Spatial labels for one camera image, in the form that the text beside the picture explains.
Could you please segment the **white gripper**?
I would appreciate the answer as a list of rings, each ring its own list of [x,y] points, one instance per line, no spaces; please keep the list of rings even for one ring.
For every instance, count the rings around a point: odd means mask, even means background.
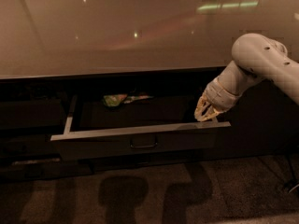
[[[219,121],[221,112],[226,112],[235,106],[244,92],[244,86],[237,80],[221,80],[214,78],[206,86],[199,98],[194,118],[197,121]]]

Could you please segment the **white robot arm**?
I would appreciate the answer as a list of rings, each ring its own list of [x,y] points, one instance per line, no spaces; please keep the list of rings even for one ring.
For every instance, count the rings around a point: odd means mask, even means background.
[[[198,121],[227,112],[247,89],[265,79],[299,104],[299,63],[288,57],[282,43],[264,35],[245,34],[234,42],[232,58],[199,98],[194,111]]]

